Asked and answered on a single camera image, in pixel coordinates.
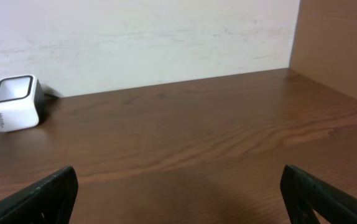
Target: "wooden table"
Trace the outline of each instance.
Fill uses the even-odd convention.
[[[288,223],[285,164],[357,197],[357,101],[287,69],[61,98],[0,133],[0,199],[72,165],[71,223]]]

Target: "wall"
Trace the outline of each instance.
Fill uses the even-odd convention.
[[[357,99],[357,1],[302,0],[290,67]]]
[[[0,1],[0,78],[62,96],[284,68],[299,0]]]

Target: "white wall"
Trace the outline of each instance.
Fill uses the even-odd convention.
[[[0,78],[62,96],[288,67],[299,0],[0,0]]]

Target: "white cube device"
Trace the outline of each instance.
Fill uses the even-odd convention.
[[[44,93],[34,75],[0,80],[0,132],[36,126],[44,109]]]

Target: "brown wooden surface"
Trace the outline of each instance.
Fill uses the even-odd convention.
[[[287,223],[286,163],[357,196],[357,101],[286,69],[62,98],[0,133],[0,199],[72,165],[72,223]]]
[[[290,67],[357,99],[357,1],[301,0]]]

